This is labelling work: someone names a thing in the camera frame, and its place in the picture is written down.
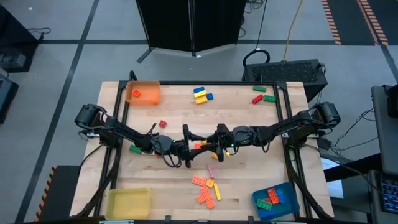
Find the floor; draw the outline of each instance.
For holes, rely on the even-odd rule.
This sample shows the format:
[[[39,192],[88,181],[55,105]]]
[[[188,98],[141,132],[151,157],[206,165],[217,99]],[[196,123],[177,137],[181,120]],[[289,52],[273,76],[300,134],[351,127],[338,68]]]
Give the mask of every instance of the floor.
[[[35,172],[40,175],[37,184],[34,180],[31,182],[34,183],[31,199],[25,198],[26,216],[19,217],[25,222],[35,217],[50,168],[57,164],[80,164],[86,142],[78,137],[79,129],[73,120],[82,104],[96,103],[101,82],[126,80],[130,70],[134,70],[140,80],[240,80],[244,70],[242,59],[255,47],[232,45],[200,53],[200,58],[155,49],[139,64],[136,60],[147,50],[144,44],[83,45],[78,41],[144,40],[135,1],[1,0],[0,3],[26,28],[50,27],[52,32],[45,40],[75,40],[69,44],[40,45],[29,72],[10,74],[10,79],[20,88],[6,122],[0,126],[0,192],[3,192],[0,223],[16,220],[38,159],[44,164],[41,170],[36,167]],[[285,40],[298,4],[298,0],[269,0],[261,39]],[[241,39],[257,39],[261,16],[262,8],[245,14],[246,35]],[[291,39],[333,40],[321,0],[304,0]],[[397,77],[380,46],[311,43],[289,45],[287,60],[317,58],[326,65],[329,84],[323,91],[322,101],[333,102],[342,117],[341,124],[329,137],[336,141],[363,111],[372,108],[370,88],[395,85]],[[259,47],[269,51],[271,62],[282,60],[284,45]],[[391,57],[398,60],[398,46],[387,49]],[[263,60],[255,56],[248,63]],[[65,102],[59,101],[60,98],[65,98]],[[376,135],[373,122],[361,121],[341,140],[340,146],[352,146]],[[359,159],[377,152],[378,143],[373,141],[343,155]]]

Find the plastic bin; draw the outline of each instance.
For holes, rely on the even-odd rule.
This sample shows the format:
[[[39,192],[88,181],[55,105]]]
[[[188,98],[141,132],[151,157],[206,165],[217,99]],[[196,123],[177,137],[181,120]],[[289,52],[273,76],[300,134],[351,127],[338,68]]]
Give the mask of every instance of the plastic bin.
[[[141,95],[135,97],[132,93],[138,90]],[[126,86],[126,101],[134,106],[158,105],[160,103],[159,81],[129,81]]]
[[[286,199],[284,204],[273,204],[270,211],[256,206],[257,199],[263,200],[265,198],[269,198],[268,189],[275,189],[275,191],[281,189]],[[275,185],[273,187],[269,187],[267,189],[258,190],[253,193],[252,199],[254,203],[254,208],[256,208],[256,212],[261,221],[269,221],[277,217],[298,212],[300,210],[300,205],[297,202],[297,196],[293,191],[292,185],[289,183],[283,183]]]
[[[105,219],[145,219],[149,212],[149,189],[113,189],[109,191]]]

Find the orange plastic bin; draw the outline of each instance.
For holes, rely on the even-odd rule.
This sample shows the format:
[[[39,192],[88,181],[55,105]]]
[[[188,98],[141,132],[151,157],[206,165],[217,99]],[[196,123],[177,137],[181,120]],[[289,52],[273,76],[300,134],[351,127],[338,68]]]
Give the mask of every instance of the orange plastic bin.
[[[139,97],[133,95],[135,90],[140,92]],[[158,105],[160,103],[160,82],[129,81],[126,88],[126,101],[134,106]]]

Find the wooden table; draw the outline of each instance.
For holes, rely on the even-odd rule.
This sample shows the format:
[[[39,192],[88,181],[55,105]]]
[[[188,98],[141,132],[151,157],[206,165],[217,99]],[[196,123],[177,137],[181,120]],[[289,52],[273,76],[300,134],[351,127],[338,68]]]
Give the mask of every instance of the wooden table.
[[[98,105],[113,113],[118,82],[103,82],[98,98]],[[156,127],[154,132],[165,134],[172,139],[182,139],[182,124],[188,124],[192,133],[207,136],[213,134],[218,123],[225,123],[230,130],[241,125],[272,125],[278,122],[275,103],[263,102],[253,105],[251,100],[259,94],[252,86],[205,86],[213,93],[214,100],[196,105],[192,90],[199,86],[162,85],[162,101],[157,106],[130,107],[127,125],[146,133],[153,123],[160,120],[167,122],[167,127]],[[288,92],[293,114],[308,109],[302,83],[288,83]],[[274,95],[272,87],[267,86],[267,95]],[[284,118],[287,117],[282,91],[279,92]],[[119,111],[121,120],[123,104]],[[98,139],[88,142],[86,155],[98,146]],[[307,144],[317,146],[313,140]],[[152,193],[151,211],[148,219],[161,220],[171,215],[173,220],[247,220],[252,215],[256,220],[251,194],[273,185],[288,182],[282,141],[276,137],[267,154],[259,147],[242,147],[235,156],[225,157],[219,163],[210,152],[200,154],[192,161],[192,168],[183,166],[169,168],[162,159],[155,156],[138,155],[129,152],[131,142],[125,140],[119,166],[117,189],[150,188]],[[75,198],[70,214],[78,213],[98,188],[105,149],[93,154],[84,164],[79,176]],[[306,147],[301,149],[303,170],[307,188],[317,202],[334,216],[319,152]],[[206,164],[213,166],[222,200],[215,200],[212,210],[198,204],[195,197],[200,194],[200,187],[191,184],[192,177],[209,177]],[[300,204],[300,214],[305,216],[302,194],[296,187]],[[106,211],[104,194],[101,214]],[[293,215],[286,215],[278,220],[293,220]]]

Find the green lego brick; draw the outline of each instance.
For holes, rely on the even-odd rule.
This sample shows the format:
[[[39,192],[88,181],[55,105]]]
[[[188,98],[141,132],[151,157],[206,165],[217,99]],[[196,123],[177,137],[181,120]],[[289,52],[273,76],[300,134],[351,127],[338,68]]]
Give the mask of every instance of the green lego brick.
[[[276,98],[275,98],[274,96],[267,96],[267,95],[264,95],[264,101],[276,102]]]
[[[266,202],[261,199],[257,199],[256,206],[271,211],[272,203]]]
[[[136,153],[136,154],[142,154],[141,150],[137,148],[135,145],[130,146],[130,152]]]
[[[266,87],[261,87],[261,86],[253,86],[253,90],[255,91],[261,91],[261,92],[266,92],[267,88]]]

